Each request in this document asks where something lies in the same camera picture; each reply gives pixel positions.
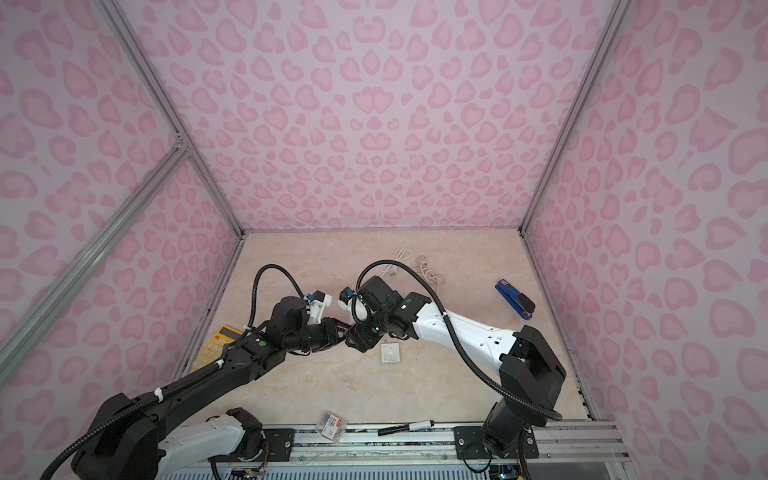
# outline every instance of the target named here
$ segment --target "yellow calculator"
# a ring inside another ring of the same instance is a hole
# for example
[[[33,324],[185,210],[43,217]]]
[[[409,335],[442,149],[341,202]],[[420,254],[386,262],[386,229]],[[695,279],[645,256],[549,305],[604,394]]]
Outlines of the yellow calculator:
[[[221,356],[221,351],[224,347],[224,344],[234,342],[235,340],[239,339],[240,335],[242,334],[243,332],[238,332],[231,326],[225,325],[221,327],[221,329],[216,332],[216,335],[214,335],[208,344],[203,348],[203,351],[200,352],[200,355],[198,355],[195,359],[194,363],[192,364],[192,371],[201,369],[205,365],[218,360]]]

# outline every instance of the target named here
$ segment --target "table surface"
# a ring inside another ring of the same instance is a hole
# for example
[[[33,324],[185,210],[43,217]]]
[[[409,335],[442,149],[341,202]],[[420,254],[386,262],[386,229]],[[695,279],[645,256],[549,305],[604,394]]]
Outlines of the table surface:
[[[394,258],[402,247],[426,255],[428,265],[445,275],[438,288],[445,308],[481,323],[520,330],[539,329],[566,368],[555,408],[566,419],[586,419],[572,368],[564,354],[541,291],[516,230],[388,230],[370,232],[252,233],[227,284],[206,340],[222,325],[242,329],[250,313],[253,278],[267,263],[277,263],[296,279],[304,293],[315,290],[334,299],[324,316],[352,322],[336,305],[339,292],[354,287],[363,268]],[[380,267],[371,274],[381,275]],[[401,295],[422,292],[407,273],[384,276]],[[506,279],[536,303],[533,318],[523,320],[494,285]],[[261,277],[256,324],[269,319],[275,303],[295,295],[277,270]],[[485,419],[501,396],[467,368],[455,350],[421,340],[400,343],[401,363],[382,365],[379,346],[360,353],[344,345],[309,358],[286,356],[264,377],[241,386],[187,420],[202,422],[228,409],[243,407],[262,423],[314,424],[323,410],[352,423],[477,422]],[[498,373],[492,375],[498,381]]]

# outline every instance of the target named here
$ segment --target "pink heart pattern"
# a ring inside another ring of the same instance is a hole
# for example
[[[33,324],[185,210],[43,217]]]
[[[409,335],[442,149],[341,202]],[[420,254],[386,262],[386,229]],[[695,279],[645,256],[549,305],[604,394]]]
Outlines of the pink heart pattern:
[[[519,225],[611,7],[212,3],[124,9],[258,230]],[[458,178],[456,205],[437,201]]]
[[[147,248],[147,238],[162,247]],[[105,399],[170,381],[232,246],[200,178],[182,164],[0,391],[3,478],[39,476]],[[69,465],[60,470],[72,475]]]
[[[768,85],[747,74],[766,69],[768,10],[754,5],[639,2],[532,224],[641,479],[768,478]]]
[[[174,140],[88,2],[3,8],[0,308],[16,323]]]

